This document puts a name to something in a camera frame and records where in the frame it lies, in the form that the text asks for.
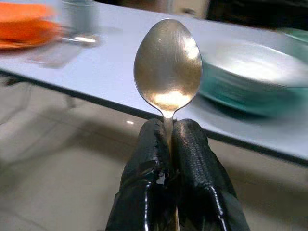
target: table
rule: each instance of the table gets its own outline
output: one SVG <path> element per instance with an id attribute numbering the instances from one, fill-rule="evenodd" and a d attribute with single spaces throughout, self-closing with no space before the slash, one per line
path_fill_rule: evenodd
<path id="1" fill-rule="evenodd" d="M 59 7 L 60 1 L 31 2 L 48 2 Z M 271 31 L 98 4 L 101 46 L 85 49 L 62 69 L 47 69 L 25 62 L 32 51 L 0 53 L 0 70 L 73 97 L 149 119 L 160 118 L 160 113 L 138 94 L 133 64 L 142 39 L 159 20 L 174 18 L 182 22 L 201 51 L 210 41 L 218 39 L 245 39 L 281 51 L 284 48 L 283 36 Z M 308 166 L 308 105 L 279 118 L 260 118 L 197 96 L 176 112 L 175 118 L 197 121 L 210 138 Z"/>

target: tiled floor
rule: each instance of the tiled floor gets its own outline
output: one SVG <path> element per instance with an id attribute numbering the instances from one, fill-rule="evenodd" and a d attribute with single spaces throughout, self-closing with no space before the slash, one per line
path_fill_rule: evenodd
<path id="1" fill-rule="evenodd" d="M 25 83 L 0 87 L 0 119 Z M 145 120 L 32 88 L 29 106 L 0 126 L 0 230 L 103 230 Z M 308 170 L 210 140 L 252 231 L 308 230 Z"/>

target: orange object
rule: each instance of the orange object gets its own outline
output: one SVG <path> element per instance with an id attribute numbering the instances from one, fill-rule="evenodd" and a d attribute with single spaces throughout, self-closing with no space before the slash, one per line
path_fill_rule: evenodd
<path id="1" fill-rule="evenodd" d="M 25 41 L 39 36 L 37 25 L 51 17 L 53 9 L 43 4 L 0 2 L 0 39 Z"/>
<path id="2" fill-rule="evenodd" d="M 36 30 L 39 31 L 40 36 L 24 42 L 0 39 L 0 50 L 15 50 L 42 46 L 56 40 L 61 33 L 58 24 L 47 21 L 41 21 Z"/>

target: white table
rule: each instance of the white table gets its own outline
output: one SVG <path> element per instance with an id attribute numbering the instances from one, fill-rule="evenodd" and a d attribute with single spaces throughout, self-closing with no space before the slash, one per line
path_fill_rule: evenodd
<path id="1" fill-rule="evenodd" d="M 31 2 L 56 6 L 60 1 Z M 106 4 L 98 4 L 98 7 L 103 45 L 85 49 L 62 69 L 47 69 L 25 62 L 31 51 L 0 53 L 0 70 L 118 111 L 151 118 L 159 117 L 160 113 L 138 94 L 133 64 L 142 39 L 159 20 L 169 17 L 182 22 L 201 51 L 210 40 L 220 38 L 245 39 L 283 51 L 283 37 L 274 32 Z M 197 96 L 176 112 L 175 117 L 197 121 L 213 139 L 308 165 L 308 106 L 292 115 L 266 119 L 225 111 Z"/>

